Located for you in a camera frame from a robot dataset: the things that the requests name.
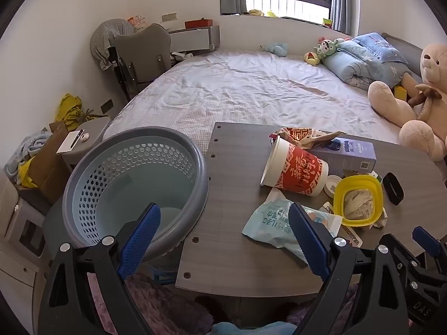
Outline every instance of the wall outlet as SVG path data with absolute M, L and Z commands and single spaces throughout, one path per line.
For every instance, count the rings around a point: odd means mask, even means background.
M 168 21 L 177 20 L 177 13 L 173 12 L 172 14 L 166 14 L 161 16 L 161 22 L 166 23 Z
M 101 106 L 102 114 L 105 115 L 106 112 L 109 112 L 113 108 L 113 102 L 109 99 L 106 103 Z

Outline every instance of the yellow plastic bowl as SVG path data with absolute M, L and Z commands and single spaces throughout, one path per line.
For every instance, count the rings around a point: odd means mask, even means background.
M 345 195 L 351 190 L 369 190 L 372 195 L 374 207 L 373 214 L 368 219 L 352 220 L 345 218 L 343 214 L 343 204 Z M 379 181 L 370 175 L 354 175 L 349 176 L 340 181 L 335 189 L 334 194 L 334 213 L 343 217 L 341 223 L 349 227 L 370 226 L 379 220 L 384 207 L 384 195 Z

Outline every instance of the blue plush toy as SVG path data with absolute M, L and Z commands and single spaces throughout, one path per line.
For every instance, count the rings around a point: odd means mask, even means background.
M 267 46 L 261 46 L 266 52 L 278 55 L 278 57 L 286 57 L 289 50 L 289 44 L 287 43 L 271 43 Z

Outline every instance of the red and white paper cup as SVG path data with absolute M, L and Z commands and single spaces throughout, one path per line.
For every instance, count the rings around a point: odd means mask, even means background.
M 262 175 L 261 185 L 316 197 L 328 178 L 328 164 L 278 137 Z

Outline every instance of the bed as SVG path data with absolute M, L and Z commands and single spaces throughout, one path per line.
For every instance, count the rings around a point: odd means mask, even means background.
M 397 143 L 399 128 L 377 115 L 364 90 L 323 65 L 267 52 L 217 51 L 188 59 L 136 96 L 104 138 L 165 126 L 206 152 L 215 122 L 313 127 Z

